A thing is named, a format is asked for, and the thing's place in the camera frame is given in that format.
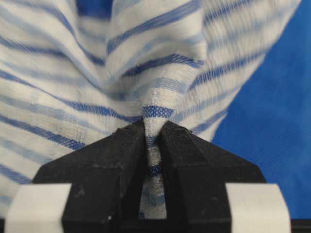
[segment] cloth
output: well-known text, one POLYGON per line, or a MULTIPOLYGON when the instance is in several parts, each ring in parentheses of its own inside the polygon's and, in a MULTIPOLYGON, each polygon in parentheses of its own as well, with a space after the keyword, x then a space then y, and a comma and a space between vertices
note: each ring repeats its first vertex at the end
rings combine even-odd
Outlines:
POLYGON ((165 217, 162 125, 210 141, 299 1, 106 3, 90 15, 83 1, 0 2, 1 216, 42 164, 143 118, 140 217, 165 217))

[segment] towel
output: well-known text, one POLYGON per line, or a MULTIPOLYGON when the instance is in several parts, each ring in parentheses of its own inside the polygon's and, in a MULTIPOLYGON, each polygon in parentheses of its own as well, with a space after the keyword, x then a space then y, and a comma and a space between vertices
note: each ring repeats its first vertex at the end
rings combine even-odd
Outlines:
POLYGON ((139 217, 165 218, 159 130, 212 140, 299 2, 2 0, 0 216, 42 164, 143 118, 139 217))

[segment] blue and white striped fabric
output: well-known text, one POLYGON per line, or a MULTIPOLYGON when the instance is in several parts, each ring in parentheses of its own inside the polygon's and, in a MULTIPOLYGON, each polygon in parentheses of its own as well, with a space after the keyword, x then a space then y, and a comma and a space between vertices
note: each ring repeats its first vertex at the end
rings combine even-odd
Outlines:
POLYGON ((42 164, 143 118, 141 217, 165 217, 160 128, 211 140, 299 0, 85 4, 0 1, 0 216, 42 164))

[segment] blue background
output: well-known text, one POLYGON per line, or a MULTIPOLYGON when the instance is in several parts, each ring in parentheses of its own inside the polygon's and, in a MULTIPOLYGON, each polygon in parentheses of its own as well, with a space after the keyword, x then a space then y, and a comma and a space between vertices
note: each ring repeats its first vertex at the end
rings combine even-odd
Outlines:
POLYGON ((311 1, 303 0, 213 139, 278 183, 291 218, 311 218, 310 43, 311 1))

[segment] blue stripe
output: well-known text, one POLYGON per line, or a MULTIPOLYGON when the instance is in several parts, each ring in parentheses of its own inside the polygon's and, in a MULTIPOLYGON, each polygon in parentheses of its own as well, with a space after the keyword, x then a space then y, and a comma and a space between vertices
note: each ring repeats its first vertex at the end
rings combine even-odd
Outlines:
POLYGON ((241 85, 238 85, 238 86, 233 87, 229 90, 226 90, 225 92, 219 94, 218 96, 211 97, 207 100, 204 100, 204 101, 200 102, 199 104, 196 104, 196 105, 194 105, 188 109, 185 109, 185 110, 179 112, 178 114, 171 117, 170 120, 178 124, 180 121, 190 117, 191 115, 198 113, 198 112, 206 109, 207 107, 209 107, 213 104, 216 104, 219 101, 224 100, 226 97, 233 94, 234 92, 236 92, 240 88, 241 88, 241 85))
POLYGON ((157 136, 146 136, 147 148, 155 147, 157 145, 157 136))
POLYGON ((83 127, 95 130, 95 131, 102 133, 104 135, 111 134, 111 132, 100 130, 99 128, 93 126, 92 124, 89 124, 87 121, 80 120, 76 116, 69 114, 69 113, 66 113, 62 109, 55 109, 55 108, 47 107, 47 106, 40 105, 40 104, 32 104, 32 103, 17 100, 14 98, 3 96, 3 95, 0 95, 0 101, 8 104, 10 106, 14 106, 14 107, 19 108, 19 109, 24 109, 24 110, 30 111, 32 113, 43 114, 43 115, 55 118, 55 119, 60 120, 60 121, 66 121, 66 122, 69 122, 71 124, 81 125, 83 127))
POLYGON ((3 70, 0 70, 0 77, 4 78, 5 80, 10 80, 10 81, 14 81, 17 83, 21 83, 23 85, 32 87, 32 88, 37 89, 39 91, 42 91, 43 93, 46 93, 47 95, 55 98, 56 100, 61 101, 65 105, 67 105, 67 106, 69 106, 69 107, 71 107, 77 111, 80 111, 80 112, 87 112, 87 113, 93 113, 93 114, 102 115, 102 116, 115 117, 115 118, 124 120, 126 122, 130 122, 130 123, 134 123, 134 122, 141 119, 141 116, 123 116, 123 115, 120 115, 111 108, 106 108, 106 107, 98 106, 98 105, 83 104, 83 103, 79 103, 79 102, 75 102, 75 101, 69 101, 69 100, 59 98, 55 95, 52 95, 52 94, 42 90, 41 88, 38 88, 38 87, 28 83, 27 81, 24 81, 24 80, 12 75, 12 74, 9 74, 3 70))
POLYGON ((193 134, 198 135, 203 131, 207 130, 212 124, 214 124, 217 120, 219 120, 222 116, 224 116, 228 111, 228 108, 216 113, 209 119, 207 119, 204 123, 197 125, 196 127, 190 129, 193 134))
POLYGON ((14 42, 12 40, 7 40, 7 39, 3 38, 1 35, 0 35, 0 44, 4 45, 10 49, 19 50, 22 52, 31 52, 31 53, 37 53, 37 54, 43 54, 43 55, 52 55, 55 57, 66 58, 65 54, 59 50, 45 49, 45 48, 41 48, 38 46, 31 46, 31 45, 27 45, 27 44, 14 42))
POLYGON ((25 148, 19 144, 16 144, 13 141, 7 140, 1 136, 0 136, 0 145, 3 148, 7 148, 8 150, 11 150, 11 151, 15 152, 16 154, 19 154, 22 157, 29 159, 31 161, 34 161, 35 163, 38 163, 40 165, 46 164, 52 160, 49 157, 46 157, 46 156, 39 154, 33 150, 25 148))
POLYGON ((237 41, 243 35, 248 35, 251 32, 258 32, 263 27, 271 24, 272 22, 276 20, 279 20, 281 17, 284 17, 286 13, 288 13, 290 10, 293 10, 296 6, 297 6, 297 3, 292 2, 291 4, 277 10, 275 14, 265 17, 264 20, 255 21, 255 23, 252 24, 250 27, 242 28, 241 30, 238 30, 238 31, 233 31, 224 37, 215 39, 214 41, 208 43, 207 51, 212 52, 216 48, 222 48, 228 43, 237 41))
POLYGON ((10 205, 12 202, 12 199, 9 196, 0 196, 0 202, 5 205, 10 205))
POLYGON ((174 112, 171 108, 164 108, 159 106, 145 106, 142 108, 143 117, 163 117, 169 118, 174 112))
MULTIPOLYGON (((188 37, 186 39, 179 40, 179 43, 186 43, 189 45, 190 43, 197 44, 202 38, 202 32, 188 37)), ((111 81, 116 81, 120 76, 122 76, 125 72, 127 72, 129 69, 132 67, 136 66, 137 63, 139 63, 140 59, 147 55, 149 51, 151 51, 155 46, 159 46, 162 43, 168 43, 172 42, 172 38, 169 36, 158 36, 156 38, 153 38, 152 40, 146 42, 142 49, 138 50, 136 53, 134 53, 128 60, 127 62, 123 63, 122 66, 114 71, 113 73, 110 72, 110 77, 109 80, 111 81)))
POLYGON ((162 173, 162 166, 159 164, 148 167, 148 176, 149 177, 156 177, 161 173, 162 173))
POLYGON ((0 174, 6 176, 10 180, 18 183, 18 184, 25 184, 25 183, 30 183, 31 179, 28 177, 24 176, 23 174, 13 171, 7 166, 0 164, 0 174))
POLYGON ((167 13, 154 17, 133 29, 126 31, 125 33, 116 36, 115 38, 109 40, 107 44, 107 54, 111 54, 120 44, 122 44, 126 39, 133 35, 143 33, 147 30, 162 27, 178 21, 192 12, 198 10, 201 7, 199 0, 191 0, 190 2, 183 4, 174 10, 167 13))
POLYGON ((0 17, 3 18, 8 23, 11 23, 17 27, 19 27, 21 30, 26 31, 27 33, 32 33, 33 35, 39 35, 49 42, 51 42, 55 47, 61 48, 62 51, 65 52, 66 56, 73 62, 73 64, 76 65, 78 70, 83 73, 86 77, 86 79, 95 87, 100 88, 102 85, 110 84, 110 82, 105 82, 103 80, 96 79, 88 69, 80 62, 79 59, 77 59, 71 51, 66 48, 62 43, 55 40, 52 36, 46 34, 45 32, 42 32, 39 30, 36 26, 25 22, 20 17, 17 17, 13 14, 11 14, 9 11, 7 11, 4 7, 0 5, 0 17))
POLYGON ((211 12, 209 14, 206 14, 204 16, 204 25, 210 23, 211 21, 219 18, 219 17, 222 17, 223 15, 226 15, 228 13, 230 13, 232 10, 236 10, 238 8, 240 8, 241 6, 245 5, 245 4, 250 4, 254 2, 254 0, 239 0, 239 1, 236 1, 234 3, 231 3, 217 11, 214 11, 214 12, 211 12))
MULTIPOLYGON (((15 72, 18 72, 22 75, 30 75, 33 78, 46 80, 48 82, 58 82, 67 84, 70 86, 78 86, 78 87, 90 87, 93 86, 85 79, 84 77, 70 77, 63 74, 51 74, 43 71, 39 71, 36 69, 28 69, 26 67, 18 67, 14 64, 5 62, 0 60, 5 66, 9 67, 15 72)), ((169 79, 169 78, 157 78, 145 85, 138 87, 135 91, 131 92, 115 92, 111 93, 109 90, 102 89, 99 90, 102 94, 112 100, 118 101, 131 101, 139 99, 141 96, 145 95, 150 88, 161 88, 168 89, 174 92, 186 93, 188 90, 188 86, 185 83, 179 82, 177 80, 169 79)))
POLYGON ((79 46, 79 48, 83 51, 83 53, 86 55, 86 57, 91 62, 93 62, 94 64, 99 65, 99 66, 105 65, 104 59, 91 54, 90 52, 86 51, 85 48, 83 48, 83 46, 80 44, 80 42, 76 38, 76 34, 73 30, 73 27, 70 25, 70 23, 68 22, 67 18, 63 15, 63 13, 59 9, 57 9, 56 7, 53 7, 52 5, 47 5, 47 4, 37 4, 37 3, 33 4, 31 2, 25 2, 25 1, 19 1, 19 0, 6 0, 6 1, 21 4, 21 5, 24 5, 27 7, 31 7, 31 8, 37 8, 37 9, 43 10, 43 11, 53 15, 68 29, 69 32, 71 32, 71 34, 72 34, 74 40, 76 41, 77 45, 79 46))
POLYGON ((166 57, 150 60, 146 63, 143 63, 139 66, 136 66, 130 70, 128 70, 124 76, 136 76, 139 75, 140 73, 146 71, 147 69, 154 68, 154 67, 159 67, 163 66, 166 64, 171 64, 171 63, 178 63, 178 64, 184 64, 188 65, 193 68, 199 68, 204 64, 204 61, 195 61, 191 58, 188 58, 183 55, 179 54, 171 54, 166 57))
POLYGON ((32 125, 27 124, 23 121, 9 119, 3 115, 0 115, 0 121, 6 123, 8 125, 20 128, 22 130, 26 130, 28 132, 34 133, 38 136, 41 136, 41 137, 46 138, 52 142, 56 142, 56 143, 58 143, 64 147, 67 147, 67 148, 70 148, 73 150, 77 150, 77 149, 80 149, 82 147, 85 147, 85 144, 83 142, 75 141, 73 139, 64 137, 60 134, 54 134, 50 131, 42 129, 38 126, 32 126, 32 125))
POLYGON ((238 60, 235 60, 233 62, 227 63, 225 65, 221 65, 215 69, 207 70, 204 73, 198 75, 194 82, 189 87, 189 90, 192 90, 198 85, 201 85, 203 83, 206 83, 207 81, 211 81, 221 75, 224 75, 230 71, 233 71, 237 68, 240 68, 256 59, 258 59, 260 56, 264 55, 267 52, 267 49, 262 49, 260 51, 257 51, 256 53, 247 55, 243 58, 240 58, 238 60))

